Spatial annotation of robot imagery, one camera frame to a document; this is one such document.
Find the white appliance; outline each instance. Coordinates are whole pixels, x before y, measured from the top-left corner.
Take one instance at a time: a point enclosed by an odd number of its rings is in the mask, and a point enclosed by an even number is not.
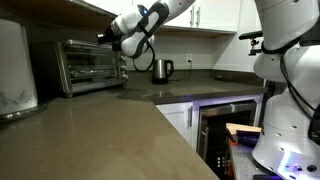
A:
[[[0,122],[44,109],[38,105],[26,31],[18,23],[0,19]]]

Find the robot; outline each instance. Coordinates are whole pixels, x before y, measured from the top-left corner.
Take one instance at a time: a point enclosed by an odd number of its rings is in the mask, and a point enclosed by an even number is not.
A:
[[[151,47],[153,34],[180,15],[195,0],[156,1],[119,15],[98,42],[113,42],[130,58]],[[269,81],[287,83],[286,90],[267,102],[263,130],[252,155],[283,179],[320,179],[320,147],[309,138],[309,129],[320,113],[320,43],[302,43],[301,37],[319,18],[318,0],[255,0],[262,33],[262,53],[255,73]]]

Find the kettle handle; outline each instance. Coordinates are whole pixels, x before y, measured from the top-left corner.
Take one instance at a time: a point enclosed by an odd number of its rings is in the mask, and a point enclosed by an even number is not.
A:
[[[170,64],[170,73],[167,74],[167,77],[169,78],[173,72],[174,72],[174,65],[173,65],[173,61],[172,60],[166,60],[166,66]]]

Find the kettle base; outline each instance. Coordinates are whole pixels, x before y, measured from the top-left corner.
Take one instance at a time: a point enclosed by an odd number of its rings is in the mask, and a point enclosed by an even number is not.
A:
[[[168,84],[167,78],[152,78],[152,84]]]

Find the gray countertop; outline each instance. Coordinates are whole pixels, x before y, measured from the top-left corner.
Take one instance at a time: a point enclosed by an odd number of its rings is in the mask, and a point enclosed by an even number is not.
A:
[[[0,179],[218,179],[154,104],[266,91],[210,78],[144,79],[56,98],[41,114],[0,125]]]

